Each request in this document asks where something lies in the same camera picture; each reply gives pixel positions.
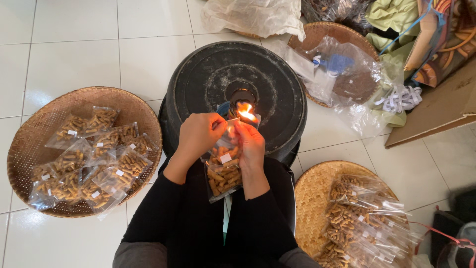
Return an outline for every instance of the flame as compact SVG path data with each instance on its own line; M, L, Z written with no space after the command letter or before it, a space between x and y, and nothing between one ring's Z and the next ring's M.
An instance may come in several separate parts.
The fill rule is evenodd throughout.
M241 116L246 117L249 120L256 123L256 122L258 122L258 118L256 118L256 116L254 116L252 113L249 112L251 110L251 108L253 108L253 106L251 106L251 104L249 104L249 103L237 103L238 113Z

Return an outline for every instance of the black pot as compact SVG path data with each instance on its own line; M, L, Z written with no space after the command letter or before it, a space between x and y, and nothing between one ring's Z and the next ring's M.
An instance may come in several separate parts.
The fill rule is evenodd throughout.
M266 156L281 162L288 157L289 161L288 154L298 146L306 124L304 88L283 59L263 47L239 41L204 46L174 71L163 101L170 129L162 129L171 147L177 148L180 126L191 113L214 112L240 88L252 91L257 98L255 111L261 115L259 132L266 140Z

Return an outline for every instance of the person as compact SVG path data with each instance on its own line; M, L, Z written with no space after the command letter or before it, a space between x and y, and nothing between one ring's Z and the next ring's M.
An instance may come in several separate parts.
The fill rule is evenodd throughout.
M226 127L217 113L191 114L185 120L178 148L134 214L114 268L320 267L294 239L290 170L265 158L263 136L242 122L235 129L241 136L243 188L232 195L223 243L224 198L209 202L205 168L198 159Z

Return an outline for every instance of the cardboard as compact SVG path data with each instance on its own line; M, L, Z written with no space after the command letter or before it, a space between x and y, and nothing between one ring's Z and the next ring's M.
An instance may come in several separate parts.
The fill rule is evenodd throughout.
M476 122L475 70L473 57L436 88L423 88L423 101L407 115L404 127L393 129L385 148Z

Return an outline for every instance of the woven bamboo tray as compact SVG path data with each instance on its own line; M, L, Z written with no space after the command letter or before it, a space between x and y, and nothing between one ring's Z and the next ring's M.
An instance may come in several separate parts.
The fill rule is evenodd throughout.
M54 161L63 150L47 148L44 145L53 135L63 120L70 114L90 118L93 106L104 106L121 109L114 126L137 122L140 134L147 133L152 141L159 146L157 153L149 154L154 164L147 167L140 175L140 187L129 191L124 203L135 196L154 175L162 152L162 133L159 121L152 108L136 95L125 90L112 87L87 87L64 94L51 101L30 117L17 131L7 158L8 179L13 191L25 203L31 192L33 167ZM81 201L73 208L66 207L64 202L41 211L44 214L76 218L93 215L93 211Z
M328 195L332 180L340 174L377 176L365 167L352 162L327 161L304 172L294 188L296 242L311 257L316 256L329 241L322 235L322 230L327 225L327 219L323 214L329 204ZM398 200L392 190L388 189L387 193Z
M300 47L304 50L311 50L317 47L322 41L322 39L326 35L328 35L330 37L334 37L340 43L352 43L358 48L365 51L365 53L371 56L376 62L380 61L374 46L370 44L364 36L342 24L329 21L308 23L304 25L304 32L306 33L306 38L304 39L303 43L299 41L296 35L293 35L291 36L291 39L289 39L288 46L293 49ZM354 81L355 82L351 85L351 89L349 89L350 85L348 84L347 80L342 81L345 83L344 85L346 86L346 88L344 89L339 87L340 81L339 79L337 79L336 86L334 87L334 92L337 95L344 97L351 96L356 103L363 104L368 101L370 97L372 97L372 95L377 91L377 83L373 82L370 77L370 73L363 73L359 76L359 78L354 79ZM313 98L307 92L306 96L315 103L324 107L328 107L327 104Z

